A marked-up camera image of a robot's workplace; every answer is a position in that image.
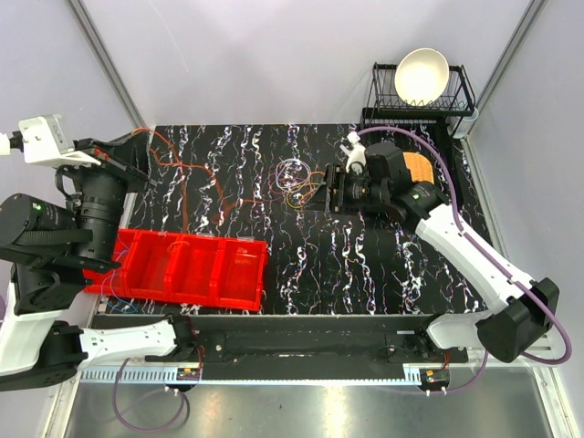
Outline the red divided plastic bin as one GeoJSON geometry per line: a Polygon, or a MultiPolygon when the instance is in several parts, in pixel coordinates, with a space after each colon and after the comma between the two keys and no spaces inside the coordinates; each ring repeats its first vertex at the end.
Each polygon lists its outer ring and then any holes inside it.
{"type": "Polygon", "coordinates": [[[86,293],[257,312],[268,253],[261,240],[122,229],[114,260],[85,273],[86,293]]]}

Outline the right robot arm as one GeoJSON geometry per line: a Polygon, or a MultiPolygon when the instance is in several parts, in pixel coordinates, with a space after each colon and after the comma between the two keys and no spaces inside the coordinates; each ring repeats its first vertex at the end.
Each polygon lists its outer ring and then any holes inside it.
{"type": "Polygon", "coordinates": [[[486,304],[482,312],[443,314],[414,339],[417,356],[435,361],[447,349],[483,348],[504,363],[524,355],[552,327],[558,286],[539,281],[502,257],[433,182],[416,181],[391,142],[358,144],[343,164],[330,163],[310,210],[326,214],[387,214],[444,256],[486,304]]]}

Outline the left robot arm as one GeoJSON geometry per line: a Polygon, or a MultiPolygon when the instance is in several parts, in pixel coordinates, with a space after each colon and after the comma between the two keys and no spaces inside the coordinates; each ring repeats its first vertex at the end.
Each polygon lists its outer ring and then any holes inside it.
{"type": "Polygon", "coordinates": [[[70,179],[74,192],[58,206],[23,193],[1,206],[1,257],[11,263],[1,325],[1,388],[46,388],[90,366],[142,358],[189,360],[197,339],[187,317],[150,325],[91,329],[67,323],[63,313],[88,285],[87,272],[108,274],[129,193],[151,184],[141,130],[112,141],[74,141],[74,159],[52,160],[55,185],[70,179]]]}

